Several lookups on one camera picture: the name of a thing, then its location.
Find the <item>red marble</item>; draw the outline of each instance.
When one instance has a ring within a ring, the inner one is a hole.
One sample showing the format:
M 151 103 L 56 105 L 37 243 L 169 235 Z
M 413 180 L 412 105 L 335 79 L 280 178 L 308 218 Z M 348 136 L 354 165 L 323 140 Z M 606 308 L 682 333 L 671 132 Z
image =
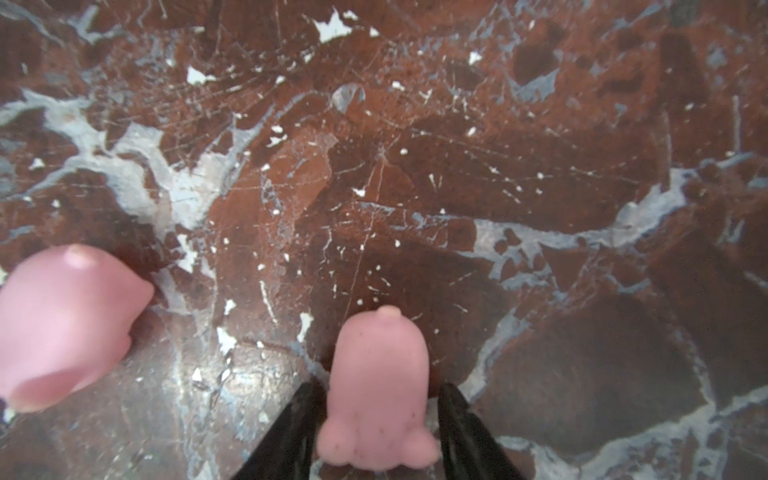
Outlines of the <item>red marble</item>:
M 0 14 L 0 266 L 88 243 L 158 287 L 118 370 L 0 422 L 0 478 L 228 478 L 383 303 L 531 478 L 765 476 L 768 5 Z

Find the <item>scratch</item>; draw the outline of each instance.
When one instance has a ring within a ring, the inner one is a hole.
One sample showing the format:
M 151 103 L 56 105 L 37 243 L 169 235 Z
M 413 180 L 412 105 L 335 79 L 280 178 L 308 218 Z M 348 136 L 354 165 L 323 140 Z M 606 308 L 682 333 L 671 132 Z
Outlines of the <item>scratch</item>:
M 280 2 L 275 2 L 275 17 L 277 23 L 277 39 L 280 41 L 280 48 L 283 47 L 283 34 L 280 32 Z
M 741 106 L 739 103 L 739 96 L 734 95 L 731 100 L 733 101 L 733 151 L 736 153 L 741 152 Z
M 664 140 L 667 146 L 667 157 L 664 159 L 664 170 L 661 172 L 661 191 L 663 193 L 670 189 L 672 169 L 672 132 L 670 129 L 670 116 L 666 110 L 662 112 L 661 120 L 664 122 Z
M 264 283 L 264 280 L 259 280 L 259 286 L 261 287 L 261 300 L 264 301 L 266 311 L 269 312 L 272 322 L 277 323 L 277 317 L 275 316 L 274 310 L 272 310 L 272 303 L 270 303 L 270 297 L 266 292 L 266 283 Z
M 466 278 L 469 278 L 470 276 L 474 275 L 474 274 L 475 274 L 475 272 L 469 272 L 469 273 L 467 273 L 467 274 L 465 274 L 465 275 L 462 275 L 462 276 L 460 276 L 460 277 L 459 277 L 457 280 L 453 280 L 451 283 L 449 283 L 449 284 L 448 284 L 448 286 L 454 286 L 455 284 L 457 284 L 457 283 L 461 282 L 462 280 L 464 280 L 464 279 L 466 279 Z
M 381 174 L 379 175 L 379 186 L 376 189 L 376 200 L 375 202 L 379 201 L 379 196 L 382 191 L 382 182 L 384 181 L 384 163 L 381 162 Z M 371 170 L 371 177 L 373 177 L 373 173 L 376 172 L 376 169 L 374 168 Z M 352 305 L 352 295 L 355 293 L 355 284 L 357 283 L 357 276 L 360 273 L 360 265 L 362 264 L 362 256 L 365 254 L 366 245 L 368 244 L 368 239 L 371 237 L 371 231 L 373 230 L 373 221 L 375 220 L 374 213 L 371 212 L 371 221 L 368 224 L 368 229 L 366 230 L 366 239 L 362 242 L 362 246 L 360 247 L 360 256 L 357 259 L 357 268 L 355 268 L 355 275 L 352 278 L 352 286 L 349 288 L 349 301 L 346 303 L 346 310 L 344 312 L 344 318 L 346 318 L 349 315 L 349 308 Z

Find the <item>dark brown patch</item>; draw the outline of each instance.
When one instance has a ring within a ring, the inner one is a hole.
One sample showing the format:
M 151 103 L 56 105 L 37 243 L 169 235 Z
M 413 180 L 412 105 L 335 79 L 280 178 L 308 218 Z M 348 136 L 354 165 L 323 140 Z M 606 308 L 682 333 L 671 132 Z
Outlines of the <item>dark brown patch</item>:
M 619 51 L 628 51 L 642 44 L 643 37 L 632 28 L 622 28 L 616 32 L 616 46 Z
M 477 407 L 495 435 L 576 455 L 702 402 L 687 362 L 643 305 L 618 296 L 508 345 Z
M 555 70 L 558 59 L 549 45 L 522 44 L 515 49 L 515 66 L 512 73 L 520 85 Z
M 699 233 L 669 247 L 650 271 L 709 367 L 717 405 L 768 382 L 768 323 L 760 321 L 768 298 L 757 285 Z
M 661 79 L 657 101 L 674 110 L 707 101 L 708 88 L 688 37 L 667 33 L 659 42 Z

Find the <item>pink figurine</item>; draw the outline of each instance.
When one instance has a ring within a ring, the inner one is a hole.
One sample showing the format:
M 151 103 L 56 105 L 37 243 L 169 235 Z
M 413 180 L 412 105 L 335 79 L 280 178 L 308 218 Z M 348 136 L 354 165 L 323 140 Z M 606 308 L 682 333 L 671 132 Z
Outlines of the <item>pink figurine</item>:
M 424 336 L 399 308 L 348 319 L 336 341 L 320 458 L 377 471 L 436 462 L 437 442 L 424 426 L 428 383 Z
M 0 397 L 19 412 L 60 402 L 109 373 L 154 295 L 107 252 L 85 245 L 36 253 L 0 290 Z

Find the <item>pink rubber object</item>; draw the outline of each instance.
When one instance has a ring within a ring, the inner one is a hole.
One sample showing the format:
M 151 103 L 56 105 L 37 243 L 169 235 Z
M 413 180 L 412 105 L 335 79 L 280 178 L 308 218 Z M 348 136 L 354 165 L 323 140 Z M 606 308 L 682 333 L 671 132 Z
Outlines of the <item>pink rubber object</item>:
M 336 341 L 318 455 L 363 470 L 430 466 L 439 450 L 424 426 L 428 386 L 424 336 L 399 308 L 348 319 Z
M 60 402 L 109 373 L 154 295 L 120 260 L 85 245 L 36 253 L 0 290 L 0 397 L 19 412 Z

